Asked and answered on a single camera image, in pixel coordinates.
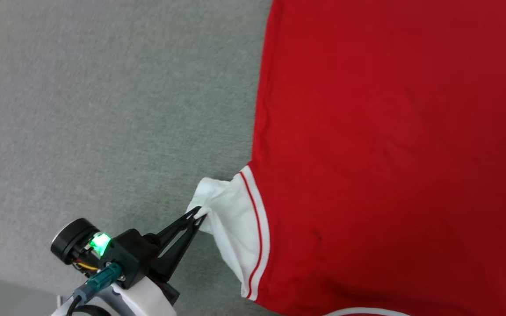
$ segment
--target cable connector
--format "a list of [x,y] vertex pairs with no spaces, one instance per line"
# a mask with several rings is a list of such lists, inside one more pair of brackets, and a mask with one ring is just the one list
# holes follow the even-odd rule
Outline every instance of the cable connector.
[[76,288],[73,297],[80,296],[81,299],[78,304],[84,305],[94,298],[100,290],[110,286],[121,274],[122,268],[118,264],[111,262],[106,268],[91,276],[82,286]]

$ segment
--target gray fabric surface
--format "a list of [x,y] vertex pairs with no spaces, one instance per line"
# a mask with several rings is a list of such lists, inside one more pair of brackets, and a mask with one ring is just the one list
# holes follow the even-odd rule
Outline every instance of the gray fabric surface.
[[[269,0],[1,0],[0,278],[70,294],[50,253],[84,216],[158,232],[249,160]],[[263,314],[211,236],[171,279],[181,315]]]

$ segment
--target t-shirt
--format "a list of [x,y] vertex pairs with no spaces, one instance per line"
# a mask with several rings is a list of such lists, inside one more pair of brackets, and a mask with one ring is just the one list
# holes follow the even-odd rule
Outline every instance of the t-shirt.
[[294,316],[506,316],[506,0],[275,0],[251,162],[190,207]]

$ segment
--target white fabric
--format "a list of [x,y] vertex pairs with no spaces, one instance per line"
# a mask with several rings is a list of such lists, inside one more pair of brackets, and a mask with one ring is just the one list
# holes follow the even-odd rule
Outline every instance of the white fabric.
[[[207,214],[200,230],[213,235],[223,260],[241,281],[241,296],[257,299],[269,254],[268,222],[249,167],[229,182],[203,178],[187,212],[195,206],[202,206],[196,218]],[[262,253],[259,228],[263,232]]]

